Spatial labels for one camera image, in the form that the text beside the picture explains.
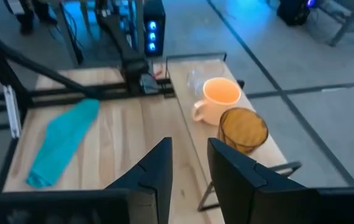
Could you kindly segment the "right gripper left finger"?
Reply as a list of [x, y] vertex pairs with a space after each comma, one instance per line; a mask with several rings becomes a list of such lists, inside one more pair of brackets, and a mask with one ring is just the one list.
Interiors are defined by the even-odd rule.
[[168, 224], [173, 183], [172, 138], [163, 138], [112, 182], [105, 223]]

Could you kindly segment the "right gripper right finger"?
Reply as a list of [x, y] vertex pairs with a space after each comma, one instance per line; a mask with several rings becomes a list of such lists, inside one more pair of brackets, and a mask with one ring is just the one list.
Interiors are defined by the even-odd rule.
[[319, 217], [316, 190], [284, 177], [216, 138], [208, 163], [225, 223], [300, 224]]

